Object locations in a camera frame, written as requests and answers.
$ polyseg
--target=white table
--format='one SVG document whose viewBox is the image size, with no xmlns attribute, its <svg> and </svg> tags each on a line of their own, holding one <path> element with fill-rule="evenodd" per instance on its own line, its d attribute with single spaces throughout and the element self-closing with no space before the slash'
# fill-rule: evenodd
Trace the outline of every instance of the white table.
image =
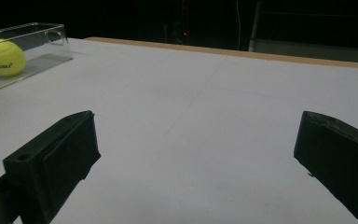
<svg viewBox="0 0 358 224">
<path fill-rule="evenodd" d="M 95 113 L 102 157 L 52 223 L 358 223 L 293 156 L 304 110 L 358 128 L 358 68 L 69 43 L 72 61 L 0 89 L 0 175 Z"/>
</svg>

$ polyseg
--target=clear plastic box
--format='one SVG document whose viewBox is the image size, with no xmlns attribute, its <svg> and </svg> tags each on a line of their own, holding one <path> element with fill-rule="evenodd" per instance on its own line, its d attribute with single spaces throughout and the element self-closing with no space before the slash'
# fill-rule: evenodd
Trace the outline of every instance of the clear plastic box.
<svg viewBox="0 0 358 224">
<path fill-rule="evenodd" d="M 0 39 L 19 46 L 26 59 L 14 76 L 0 76 L 0 88 L 73 59 L 63 24 L 32 22 L 0 30 Z"/>
</svg>

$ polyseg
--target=cable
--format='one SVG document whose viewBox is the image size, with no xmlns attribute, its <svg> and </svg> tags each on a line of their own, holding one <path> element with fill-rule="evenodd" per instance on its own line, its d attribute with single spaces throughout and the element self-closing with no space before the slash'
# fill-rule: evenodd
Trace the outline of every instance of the cable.
<svg viewBox="0 0 358 224">
<path fill-rule="evenodd" d="M 238 8 L 238 0 L 235 1 L 235 5 L 237 8 L 237 16 L 238 16 L 238 45 L 237 50 L 240 49 L 240 42 L 241 42 L 241 17 L 240 17 L 240 9 Z"/>
</svg>

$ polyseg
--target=black background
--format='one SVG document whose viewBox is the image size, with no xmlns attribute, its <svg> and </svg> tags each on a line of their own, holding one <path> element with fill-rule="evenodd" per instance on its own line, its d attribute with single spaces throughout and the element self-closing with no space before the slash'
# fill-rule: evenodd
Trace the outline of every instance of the black background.
<svg viewBox="0 0 358 224">
<path fill-rule="evenodd" d="M 0 29 L 51 22 L 64 24 L 72 38 L 101 36 L 247 50 L 256 1 L 238 0 L 239 46 L 236 4 L 235 0 L 13 1 L 0 3 Z M 257 37 L 358 48 L 358 0 L 265 0 Z"/>
</svg>

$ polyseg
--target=yellow tennis ball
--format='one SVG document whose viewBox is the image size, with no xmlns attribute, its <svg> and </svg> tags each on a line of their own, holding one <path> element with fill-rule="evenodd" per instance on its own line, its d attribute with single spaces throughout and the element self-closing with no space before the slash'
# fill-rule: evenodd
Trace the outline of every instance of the yellow tennis ball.
<svg viewBox="0 0 358 224">
<path fill-rule="evenodd" d="M 0 76 L 17 75 L 24 69 L 26 58 L 19 46 L 11 41 L 0 39 Z"/>
</svg>

